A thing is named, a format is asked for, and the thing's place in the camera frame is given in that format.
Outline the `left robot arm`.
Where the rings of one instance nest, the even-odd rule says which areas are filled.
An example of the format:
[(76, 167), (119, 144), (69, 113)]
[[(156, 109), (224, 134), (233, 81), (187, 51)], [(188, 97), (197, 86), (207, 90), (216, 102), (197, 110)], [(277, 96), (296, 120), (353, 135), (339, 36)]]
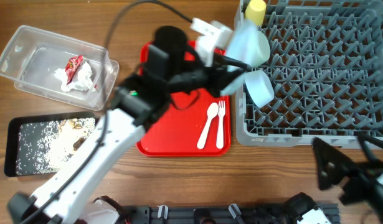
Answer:
[(112, 200), (89, 202), (117, 160), (140, 141), (168, 110), (173, 93), (207, 90), (219, 97), (235, 89), (250, 64), (216, 49), (229, 50), (240, 30), (200, 29), (194, 46), (173, 26), (160, 27), (146, 60), (117, 88), (110, 108), (69, 163), (32, 194), (16, 193), (7, 208), (14, 223), (116, 223)]

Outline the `white napkin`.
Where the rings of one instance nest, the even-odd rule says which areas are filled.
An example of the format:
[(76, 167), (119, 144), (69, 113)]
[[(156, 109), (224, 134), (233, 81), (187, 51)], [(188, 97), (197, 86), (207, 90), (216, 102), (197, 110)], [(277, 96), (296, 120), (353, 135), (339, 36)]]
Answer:
[(88, 62), (83, 62), (76, 74), (72, 78), (72, 81), (67, 84), (67, 75), (62, 68), (56, 69), (54, 76), (62, 82), (60, 88), (64, 92), (71, 90), (88, 91), (92, 88), (92, 68)]

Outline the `yellow plastic cup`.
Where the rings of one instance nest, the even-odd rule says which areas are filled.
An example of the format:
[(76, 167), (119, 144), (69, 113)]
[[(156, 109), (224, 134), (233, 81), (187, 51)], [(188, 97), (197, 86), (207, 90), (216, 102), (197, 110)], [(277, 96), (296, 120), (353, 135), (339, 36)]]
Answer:
[(262, 26), (265, 18), (267, 4), (264, 0), (250, 0), (245, 10), (245, 18), (257, 26)]

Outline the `white plastic spoon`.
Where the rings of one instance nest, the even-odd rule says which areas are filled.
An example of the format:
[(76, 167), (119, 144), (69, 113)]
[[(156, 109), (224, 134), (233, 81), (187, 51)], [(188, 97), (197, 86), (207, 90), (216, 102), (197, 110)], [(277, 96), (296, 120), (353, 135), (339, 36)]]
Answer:
[(219, 110), (219, 106), (217, 103), (211, 103), (210, 106), (207, 109), (207, 120), (204, 125), (204, 128), (201, 132), (201, 135), (199, 137), (199, 140), (197, 142), (197, 148), (198, 149), (203, 149), (206, 141), (207, 141), (207, 135), (209, 133), (209, 128), (212, 120), (217, 116)]

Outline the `red snack wrapper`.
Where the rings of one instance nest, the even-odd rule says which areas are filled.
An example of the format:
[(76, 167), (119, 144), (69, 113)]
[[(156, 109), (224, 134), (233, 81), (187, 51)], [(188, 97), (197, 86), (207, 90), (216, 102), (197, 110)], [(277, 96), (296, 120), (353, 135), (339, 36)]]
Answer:
[(82, 62), (83, 62), (83, 55), (78, 55), (76, 57), (72, 57), (69, 59), (65, 67), (65, 73), (67, 75), (67, 85), (72, 82)]

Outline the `green bowl with food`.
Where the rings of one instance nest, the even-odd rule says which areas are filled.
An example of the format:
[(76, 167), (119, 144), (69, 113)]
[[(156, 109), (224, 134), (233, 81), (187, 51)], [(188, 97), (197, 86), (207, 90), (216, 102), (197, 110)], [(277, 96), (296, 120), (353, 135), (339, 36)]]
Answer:
[(259, 67), (270, 58), (270, 44), (265, 34), (253, 30), (244, 36), (241, 61), (251, 67)]

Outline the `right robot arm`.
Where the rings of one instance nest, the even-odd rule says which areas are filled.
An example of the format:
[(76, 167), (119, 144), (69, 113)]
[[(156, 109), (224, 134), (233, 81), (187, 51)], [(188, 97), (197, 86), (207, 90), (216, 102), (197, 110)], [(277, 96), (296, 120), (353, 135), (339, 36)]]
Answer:
[(349, 205), (367, 202), (383, 223), (383, 161), (367, 145), (371, 143), (383, 149), (383, 140), (366, 134), (357, 134), (356, 137), (366, 162), (354, 162), (322, 139), (313, 139), (318, 187), (320, 190), (328, 190), (348, 178), (342, 186), (343, 194), (339, 198), (341, 203)]

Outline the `light blue plate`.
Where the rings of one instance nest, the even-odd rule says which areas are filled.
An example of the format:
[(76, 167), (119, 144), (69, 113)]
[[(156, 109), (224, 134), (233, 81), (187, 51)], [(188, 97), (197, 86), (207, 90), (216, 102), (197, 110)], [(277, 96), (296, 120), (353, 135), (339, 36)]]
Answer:
[[(250, 20), (245, 20), (234, 32), (225, 52), (225, 56), (246, 63), (251, 67), (257, 66), (258, 59), (258, 30)], [(245, 73), (238, 76), (227, 85), (220, 94), (232, 95), (245, 81)]]

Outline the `light blue bowl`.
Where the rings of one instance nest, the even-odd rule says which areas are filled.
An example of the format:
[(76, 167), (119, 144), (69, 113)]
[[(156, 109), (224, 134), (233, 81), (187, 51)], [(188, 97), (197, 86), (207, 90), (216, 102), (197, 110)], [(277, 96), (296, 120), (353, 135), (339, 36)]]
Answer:
[(254, 104), (262, 108), (274, 99), (274, 90), (268, 75), (262, 70), (245, 75), (247, 91)]

